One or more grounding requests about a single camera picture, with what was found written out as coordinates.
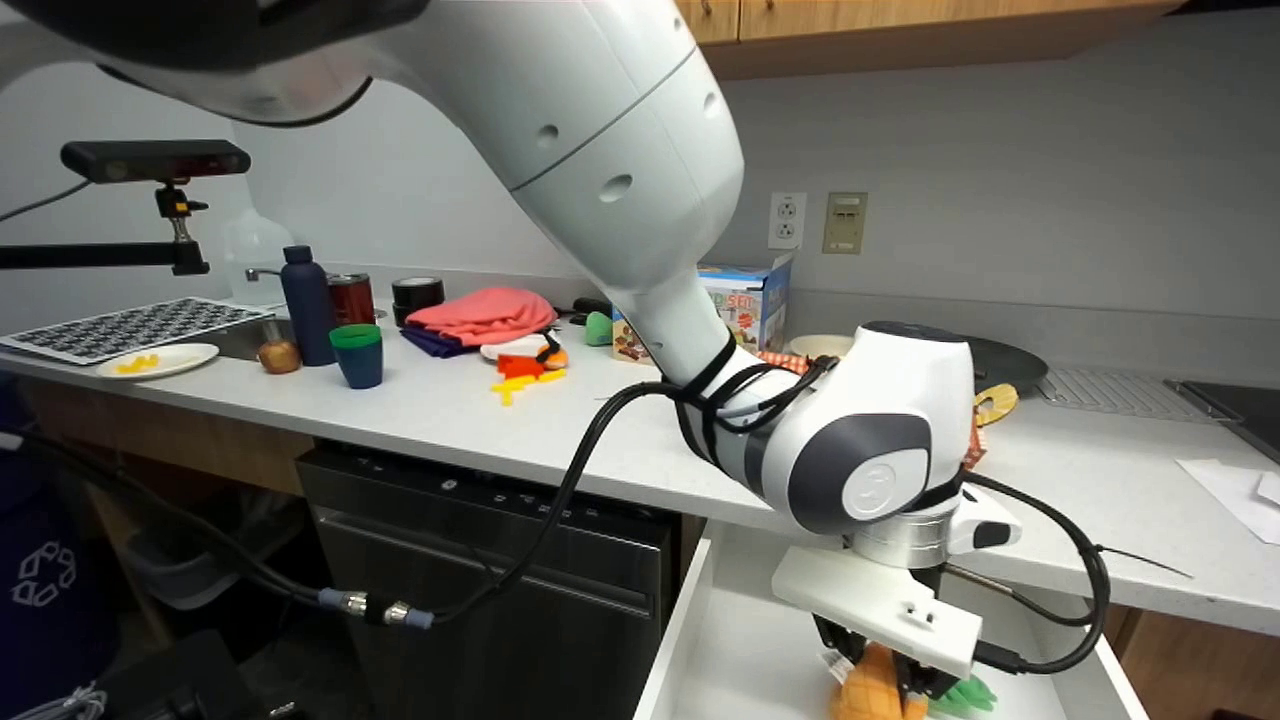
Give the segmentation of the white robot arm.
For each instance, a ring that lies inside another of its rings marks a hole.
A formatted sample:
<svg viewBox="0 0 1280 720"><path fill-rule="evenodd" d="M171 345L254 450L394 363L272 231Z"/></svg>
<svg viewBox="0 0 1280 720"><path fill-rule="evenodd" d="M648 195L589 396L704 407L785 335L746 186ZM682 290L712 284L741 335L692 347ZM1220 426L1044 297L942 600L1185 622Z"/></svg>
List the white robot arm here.
<svg viewBox="0 0 1280 720"><path fill-rule="evenodd" d="M61 60L263 127L375 81L420 94L625 313L682 446L800 531L775 600L946 677L997 655L924 584L952 557L973 354L864 328L785 376L731 342L700 257L743 150L676 0L4 0L4 72Z"/></svg>

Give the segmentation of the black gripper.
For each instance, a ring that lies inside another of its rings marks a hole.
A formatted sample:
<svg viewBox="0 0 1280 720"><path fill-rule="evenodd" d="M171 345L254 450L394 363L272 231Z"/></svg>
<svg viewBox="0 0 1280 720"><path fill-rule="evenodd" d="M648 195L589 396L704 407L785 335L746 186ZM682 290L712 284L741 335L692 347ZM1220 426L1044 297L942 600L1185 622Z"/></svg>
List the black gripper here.
<svg viewBox="0 0 1280 720"><path fill-rule="evenodd" d="M929 702L930 688L915 679L915 663L883 646L871 646L832 622L815 625L822 663L839 702Z"/></svg>

